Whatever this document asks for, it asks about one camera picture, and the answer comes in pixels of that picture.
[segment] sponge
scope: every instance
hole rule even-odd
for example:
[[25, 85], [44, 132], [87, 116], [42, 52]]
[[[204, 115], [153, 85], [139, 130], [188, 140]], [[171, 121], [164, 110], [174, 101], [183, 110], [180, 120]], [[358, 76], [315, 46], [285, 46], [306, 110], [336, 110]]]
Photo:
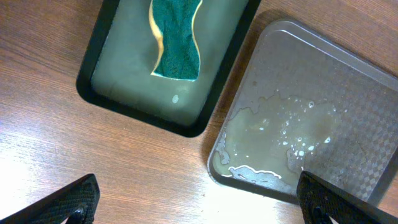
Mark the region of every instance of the sponge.
[[193, 25], [202, 0], [152, 0], [149, 24], [159, 55], [151, 75], [195, 81], [200, 53]]

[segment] metal tray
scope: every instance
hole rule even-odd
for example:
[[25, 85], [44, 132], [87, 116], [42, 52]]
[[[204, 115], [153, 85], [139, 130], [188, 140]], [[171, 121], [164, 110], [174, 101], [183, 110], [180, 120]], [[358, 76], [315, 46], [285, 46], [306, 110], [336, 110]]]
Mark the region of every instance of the metal tray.
[[[146, 63], [148, 64], [146, 68], [139, 69], [141, 69], [141, 71], [148, 70], [147, 76], [149, 77], [150, 70], [148, 67], [155, 64], [157, 55], [157, 44], [150, 33], [149, 22], [148, 26], [142, 25], [143, 22], [147, 22], [145, 21], [145, 19], [147, 19], [147, 9], [144, 7], [149, 7], [150, 0], [104, 0], [76, 81], [76, 88], [79, 95], [84, 100], [94, 105], [139, 119], [182, 136], [194, 137], [199, 135], [206, 128], [225, 81], [231, 71], [234, 60], [246, 36], [246, 32], [259, 6], [260, 0], [238, 0], [240, 5], [239, 12], [237, 9], [234, 9], [234, 5], [229, 4], [227, 0], [213, 1], [214, 4], [220, 4], [221, 2], [223, 2], [226, 7], [232, 7], [232, 10], [219, 8], [209, 9], [209, 1], [207, 1], [207, 6], [203, 4], [202, 7], [207, 7], [208, 10], [203, 11], [206, 12], [203, 16], [199, 16], [198, 12], [197, 18], [201, 18], [201, 21], [195, 23], [195, 30], [197, 27], [199, 30], [203, 31], [209, 29], [217, 30], [217, 27], [208, 28], [206, 24], [209, 24], [209, 22], [211, 22], [212, 25], [220, 24], [222, 26], [224, 22], [217, 23], [217, 20], [212, 20], [218, 17], [218, 13], [216, 13], [217, 10], [221, 10], [223, 16], [231, 17], [232, 13], [238, 15], [232, 19], [236, 21], [237, 26], [235, 27], [234, 25], [234, 27], [231, 27], [232, 24], [236, 24], [234, 22], [227, 24], [227, 27], [232, 29], [228, 31], [230, 36], [228, 36], [228, 39], [225, 38], [227, 39], [226, 42], [218, 42], [219, 36], [216, 34], [202, 35], [204, 36], [202, 39], [207, 36], [213, 38], [212, 44], [216, 46], [207, 50], [208, 57], [204, 59], [209, 62], [202, 63], [200, 80], [187, 84], [188, 81], [169, 81], [159, 77], [145, 77], [148, 80], [146, 80], [143, 85], [148, 85], [148, 88], [153, 88], [154, 92], [155, 90], [158, 91], [164, 88], [165, 92], [156, 95], [143, 88], [143, 91], [146, 91], [145, 93], [141, 92], [139, 95], [134, 95], [134, 91], [136, 91], [134, 89], [135, 87], [142, 88], [141, 84], [138, 84], [142, 82], [142, 78], [136, 78], [137, 73], [133, 71], [137, 70], [137, 67], [141, 66], [141, 64]], [[126, 29], [133, 30], [130, 31], [128, 35], [121, 35], [115, 34], [113, 31], [110, 32], [112, 28], [114, 28], [113, 31], [115, 32], [124, 32]], [[153, 39], [153, 44], [150, 44], [148, 39]], [[225, 53], [221, 55], [217, 53], [220, 57], [217, 56], [216, 58], [214, 51]], [[103, 60], [104, 64], [100, 65], [98, 62], [104, 57], [109, 59]], [[95, 76], [93, 76], [95, 72], [101, 72], [101, 82], [104, 85], [108, 85], [106, 88], [96, 87], [95, 82], [98, 79], [95, 80]], [[118, 74], [118, 78], [122, 79], [122, 81], [119, 80], [119, 86], [117, 87], [112, 84], [111, 80], [116, 73]], [[199, 91], [202, 95], [201, 99], [197, 100], [196, 92], [190, 93], [190, 96], [193, 98], [187, 97], [183, 100], [180, 95], [180, 101], [178, 101], [178, 104], [174, 105], [174, 93], [169, 96], [171, 93], [166, 93], [166, 91], [172, 89], [172, 91], [181, 91], [185, 93], [186, 85], [192, 86], [194, 91]], [[152, 101], [145, 104], [143, 102], [148, 101], [148, 94], [151, 95], [150, 100]], [[165, 103], [160, 100], [161, 98], [165, 98], [165, 95], [168, 96], [167, 106], [169, 109], [164, 109]], [[195, 107], [194, 113], [185, 112], [193, 107]]]
[[377, 205], [398, 169], [398, 80], [295, 21], [262, 32], [208, 160], [217, 182], [297, 203], [310, 171]]

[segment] black object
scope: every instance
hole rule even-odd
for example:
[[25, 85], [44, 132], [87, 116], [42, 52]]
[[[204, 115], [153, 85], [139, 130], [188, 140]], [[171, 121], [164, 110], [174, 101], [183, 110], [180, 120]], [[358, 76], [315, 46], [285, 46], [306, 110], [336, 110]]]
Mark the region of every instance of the black object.
[[305, 223], [398, 223], [385, 213], [310, 172], [302, 172], [297, 197]]
[[119, 0], [103, 1], [76, 81], [77, 91], [84, 100], [94, 105], [147, 122], [182, 136], [195, 137], [201, 134], [207, 126], [259, 4], [260, 0], [249, 0], [240, 18], [233, 38], [229, 43], [229, 47], [224, 55], [224, 59], [219, 67], [218, 73], [213, 81], [208, 98], [203, 105], [203, 109], [199, 114], [198, 119], [192, 126], [185, 127], [166, 121], [162, 118], [158, 118], [152, 114], [139, 111], [135, 108], [131, 108], [128, 105], [124, 105], [97, 94], [92, 88], [90, 82], [91, 76], [95, 70], [97, 60], [100, 57], [103, 45], [111, 28], [116, 9], [119, 5]]
[[94, 174], [88, 174], [23, 210], [0, 220], [6, 223], [92, 223], [100, 199]]

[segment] wooden surface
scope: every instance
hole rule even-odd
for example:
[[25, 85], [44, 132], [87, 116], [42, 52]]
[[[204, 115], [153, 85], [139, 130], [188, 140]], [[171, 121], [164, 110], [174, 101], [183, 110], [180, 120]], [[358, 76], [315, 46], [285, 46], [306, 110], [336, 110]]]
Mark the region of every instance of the wooden surface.
[[[78, 96], [76, 75], [100, 6], [100, 0], [0, 3], [0, 218], [95, 173], [96, 223], [303, 223], [298, 206], [220, 187], [206, 172], [260, 32], [292, 17], [398, 73], [396, 0], [266, 0], [206, 131], [183, 138]], [[398, 177], [380, 208], [398, 216]]]

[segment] spilled liquid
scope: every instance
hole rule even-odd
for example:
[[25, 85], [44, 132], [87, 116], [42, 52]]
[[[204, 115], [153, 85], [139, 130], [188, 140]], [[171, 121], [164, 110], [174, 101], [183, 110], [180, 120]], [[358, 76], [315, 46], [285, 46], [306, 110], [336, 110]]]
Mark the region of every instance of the spilled liquid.
[[[227, 123], [214, 168], [221, 175], [253, 183], [280, 179], [295, 187], [305, 158], [315, 156], [319, 145], [333, 141], [340, 122], [331, 103], [316, 104], [296, 96], [281, 99], [279, 94], [260, 98], [256, 114], [250, 108], [240, 109]], [[235, 175], [241, 169], [246, 175]], [[248, 177], [259, 174], [262, 177], [257, 180]]]

